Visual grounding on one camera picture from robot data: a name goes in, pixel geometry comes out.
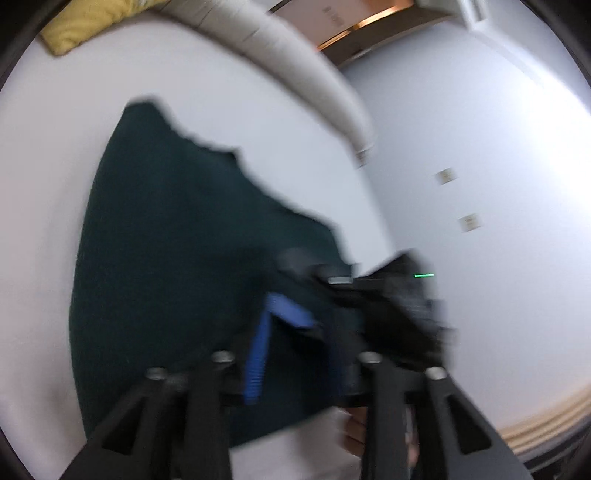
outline white wall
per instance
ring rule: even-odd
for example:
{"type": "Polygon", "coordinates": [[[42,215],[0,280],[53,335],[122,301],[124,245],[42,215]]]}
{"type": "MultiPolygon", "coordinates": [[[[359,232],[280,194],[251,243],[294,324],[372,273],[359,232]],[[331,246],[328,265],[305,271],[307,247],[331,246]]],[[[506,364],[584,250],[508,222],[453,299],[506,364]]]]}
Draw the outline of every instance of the white wall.
{"type": "Polygon", "coordinates": [[[395,245],[433,263],[455,376],[497,427],[591,381],[591,119],[502,52],[446,22],[344,71],[376,122],[364,169],[395,245]]]}
{"type": "Polygon", "coordinates": [[[488,22],[551,69],[591,112],[591,89],[551,28],[519,0],[481,0],[488,22]]]}

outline person's hand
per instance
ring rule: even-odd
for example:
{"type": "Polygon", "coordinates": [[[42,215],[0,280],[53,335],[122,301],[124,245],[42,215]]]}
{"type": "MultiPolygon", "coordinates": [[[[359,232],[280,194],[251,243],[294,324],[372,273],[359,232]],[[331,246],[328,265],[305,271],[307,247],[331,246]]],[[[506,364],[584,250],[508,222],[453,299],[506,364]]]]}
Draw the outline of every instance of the person's hand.
{"type": "MultiPolygon", "coordinates": [[[[365,450],[365,423],[367,421],[367,408],[346,408],[350,417],[345,423],[345,436],[343,448],[349,453],[361,457],[365,450]]],[[[413,438],[407,438],[408,466],[414,467],[418,459],[418,446],[413,438]]]]}

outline electrical outlet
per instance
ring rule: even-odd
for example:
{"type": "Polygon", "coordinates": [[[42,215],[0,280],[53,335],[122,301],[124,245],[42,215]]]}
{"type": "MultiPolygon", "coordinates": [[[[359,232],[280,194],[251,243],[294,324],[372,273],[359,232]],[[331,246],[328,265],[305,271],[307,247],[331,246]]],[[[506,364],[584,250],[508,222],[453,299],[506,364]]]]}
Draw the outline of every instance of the electrical outlet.
{"type": "Polygon", "coordinates": [[[478,221],[478,217],[475,213],[471,213],[470,215],[460,218],[460,223],[462,224],[462,228],[465,232],[471,232],[480,227],[480,222],[478,221]]]}
{"type": "Polygon", "coordinates": [[[456,173],[450,168],[437,172],[436,177],[441,185],[449,183],[457,178],[456,173]]]}

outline dark green cloth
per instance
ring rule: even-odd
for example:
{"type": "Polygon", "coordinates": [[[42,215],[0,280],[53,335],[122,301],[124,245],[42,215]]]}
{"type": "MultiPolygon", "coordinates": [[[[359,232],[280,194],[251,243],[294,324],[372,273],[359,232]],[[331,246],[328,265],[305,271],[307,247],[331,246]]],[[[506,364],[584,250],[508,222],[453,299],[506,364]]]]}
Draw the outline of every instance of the dark green cloth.
{"type": "MultiPolygon", "coordinates": [[[[152,103],[127,106],[90,192],[70,308],[86,433],[149,367],[179,371],[228,346],[268,291],[330,314],[276,270],[292,247],[345,267],[330,229],[265,195],[233,153],[179,136],[152,103]]],[[[275,321],[261,402],[232,412],[232,444],[327,407],[326,363],[322,344],[275,321]]]]}

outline yellow pillow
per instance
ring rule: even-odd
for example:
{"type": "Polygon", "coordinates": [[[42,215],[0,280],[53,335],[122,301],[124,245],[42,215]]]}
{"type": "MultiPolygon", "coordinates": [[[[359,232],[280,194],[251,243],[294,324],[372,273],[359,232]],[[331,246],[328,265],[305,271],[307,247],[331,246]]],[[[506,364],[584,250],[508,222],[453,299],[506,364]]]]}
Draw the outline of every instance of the yellow pillow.
{"type": "Polygon", "coordinates": [[[41,30],[41,37],[54,55],[63,55],[112,24],[165,1],[72,0],[41,30]]]}

